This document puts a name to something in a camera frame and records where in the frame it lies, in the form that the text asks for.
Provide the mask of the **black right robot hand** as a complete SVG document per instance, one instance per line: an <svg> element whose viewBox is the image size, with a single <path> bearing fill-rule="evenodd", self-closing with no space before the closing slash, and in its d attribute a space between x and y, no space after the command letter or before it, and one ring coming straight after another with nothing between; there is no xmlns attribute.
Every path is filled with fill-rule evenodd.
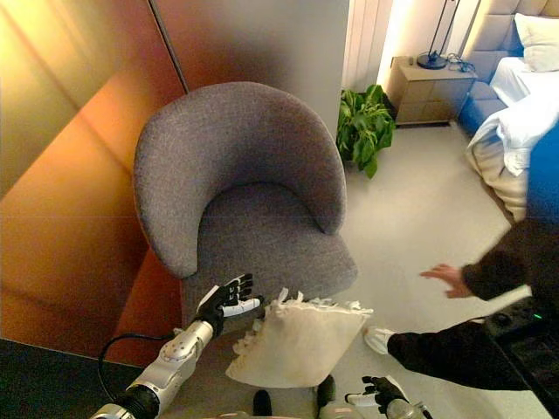
<svg viewBox="0 0 559 419"><path fill-rule="evenodd" d="M387 413L389 405L396 400L408 402L403 390L389 376L362 377L364 390L361 393L345 394L344 401L357 407L376 407L382 415Z"/></svg>

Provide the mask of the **person's bare hand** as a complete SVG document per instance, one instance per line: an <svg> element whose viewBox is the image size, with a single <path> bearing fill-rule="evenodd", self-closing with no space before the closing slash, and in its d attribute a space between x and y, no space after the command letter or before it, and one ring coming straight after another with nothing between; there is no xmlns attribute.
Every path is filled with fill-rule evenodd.
<svg viewBox="0 0 559 419"><path fill-rule="evenodd" d="M473 292L467 287L459 268L448 264L437 264L420 272L419 276L435 278L447 284L449 288L445 291L445 296L449 299L465 299L473 296Z"/></svg>

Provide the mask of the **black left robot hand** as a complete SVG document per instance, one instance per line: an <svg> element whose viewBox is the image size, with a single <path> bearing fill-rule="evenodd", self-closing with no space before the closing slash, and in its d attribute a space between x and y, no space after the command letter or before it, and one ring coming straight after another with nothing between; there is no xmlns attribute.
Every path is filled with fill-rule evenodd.
<svg viewBox="0 0 559 419"><path fill-rule="evenodd" d="M265 298L252 296L252 274L245 273L225 285L214 285L197 307L195 321L204 321L212 327L212 337L217 338L224 328L224 319L237 316L261 306Z"/></svg>

